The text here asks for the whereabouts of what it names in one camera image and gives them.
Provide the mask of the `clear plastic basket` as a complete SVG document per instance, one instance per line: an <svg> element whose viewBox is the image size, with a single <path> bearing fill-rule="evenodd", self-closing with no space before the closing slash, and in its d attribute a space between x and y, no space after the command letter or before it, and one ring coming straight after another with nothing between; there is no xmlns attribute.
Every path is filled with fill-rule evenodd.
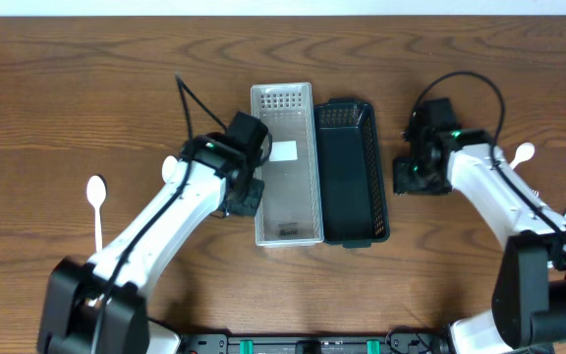
<svg viewBox="0 0 566 354"><path fill-rule="evenodd" d="M321 243L324 233L311 85L254 85L251 108L272 136L271 154L255 172L264 182L255 216L255 243L265 248Z"/></svg>

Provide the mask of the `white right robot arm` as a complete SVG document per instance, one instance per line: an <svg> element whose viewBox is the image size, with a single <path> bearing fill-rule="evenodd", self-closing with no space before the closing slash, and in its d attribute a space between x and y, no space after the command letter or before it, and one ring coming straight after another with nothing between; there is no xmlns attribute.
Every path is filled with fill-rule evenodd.
<svg viewBox="0 0 566 354"><path fill-rule="evenodd" d="M393 162L397 194L464 195L499 242L491 308L449 327L456 353L510 353L566 341L566 217L488 143L434 144Z"/></svg>

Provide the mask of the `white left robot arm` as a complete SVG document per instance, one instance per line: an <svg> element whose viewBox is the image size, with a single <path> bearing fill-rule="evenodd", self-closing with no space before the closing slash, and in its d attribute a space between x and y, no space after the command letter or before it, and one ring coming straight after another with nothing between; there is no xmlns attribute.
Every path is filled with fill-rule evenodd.
<svg viewBox="0 0 566 354"><path fill-rule="evenodd" d="M170 261L213 212L255 215L264 189L252 173L167 157L165 185L135 220L84 264L51 272L36 349L40 353L176 353L180 334L147 314Z"/></svg>

